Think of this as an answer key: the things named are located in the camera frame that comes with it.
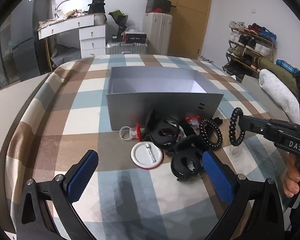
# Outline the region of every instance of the refrigerator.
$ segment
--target refrigerator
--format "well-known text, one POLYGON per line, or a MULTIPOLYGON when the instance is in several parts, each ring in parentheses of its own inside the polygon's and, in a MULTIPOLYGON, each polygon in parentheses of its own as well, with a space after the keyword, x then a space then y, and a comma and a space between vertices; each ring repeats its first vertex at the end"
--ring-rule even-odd
POLYGON ((22 0, 11 13, 12 54, 20 81, 49 71, 44 40, 39 40, 39 21, 48 19, 50 0, 22 0))
POLYGON ((49 18, 50 0, 22 0, 0 27, 0 88, 50 71, 39 21, 49 18))

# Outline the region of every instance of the metal screw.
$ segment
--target metal screw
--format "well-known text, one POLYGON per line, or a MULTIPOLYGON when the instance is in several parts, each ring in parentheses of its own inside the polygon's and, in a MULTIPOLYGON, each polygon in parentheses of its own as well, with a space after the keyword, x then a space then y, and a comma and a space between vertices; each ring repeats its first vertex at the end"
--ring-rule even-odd
POLYGON ((31 185, 33 183, 33 179, 28 179, 27 180, 27 185, 29 186, 29 185, 31 185))
POLYGON ((62 174, 59 174, 57 175, 55 178, 54 178, 56 181, 60 181, 63 179, 63 175, 62 174))
POLYGON ((240 173, 237 176, 239 180, 245 180, 247 178, 244 174, 240 174, 240 173))
POLYGON ((274 180, 273 180, 273 179, 271 179, 271 178, 268 178, 268 179, 267 179, 267 181, 268 181, 268 183, 269 183, 269 184, 271 184, 271 185, 273 185, 273 184, 274 184, 274 180))

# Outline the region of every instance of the black headphone cushion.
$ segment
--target black headphone cushion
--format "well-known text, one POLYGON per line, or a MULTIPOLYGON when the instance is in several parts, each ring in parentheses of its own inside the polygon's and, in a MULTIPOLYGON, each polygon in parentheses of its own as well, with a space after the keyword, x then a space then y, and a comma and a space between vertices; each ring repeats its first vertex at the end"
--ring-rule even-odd
POLYGON ((199 149, 191 147, 190 149, 177 152, 171 162, 171 171, 179 179, 189 179, 192 176, 196 176, 202 169, 200 162, 200 154, 196 152, 199 149), (188 168, 187 163, 191 161, 194 169, 188 168))

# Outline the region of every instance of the glass door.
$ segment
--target glass door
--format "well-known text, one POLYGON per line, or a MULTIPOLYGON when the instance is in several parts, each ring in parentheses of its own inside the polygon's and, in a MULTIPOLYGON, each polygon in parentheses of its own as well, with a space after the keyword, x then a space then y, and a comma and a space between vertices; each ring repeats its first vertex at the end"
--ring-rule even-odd
POLYGON ((3 60, 3 67, 8 83, 19 81, 18 70, 14 62, 11 43, 11 14, 6 18, 0 27, 0 47, 3 60))

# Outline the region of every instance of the blue gripper pad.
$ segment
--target blue gripper pad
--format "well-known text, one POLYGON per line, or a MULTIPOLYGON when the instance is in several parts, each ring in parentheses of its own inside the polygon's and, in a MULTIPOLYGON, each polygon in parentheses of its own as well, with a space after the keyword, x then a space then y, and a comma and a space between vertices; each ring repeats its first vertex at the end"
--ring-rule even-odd
POLYGON ((208 151, 202 155, 202 166, 220 199, 230 205, 234 199, 233 184, 208 151))
POLYGON ((91 176, 96 170, 99 162, 98 153, 91 150, 89 156, 80 164, 80 167, 72 176, 72 179, 67 184, 67 199, 70 204, 80 199, 84 189, 86 188, 91 176))

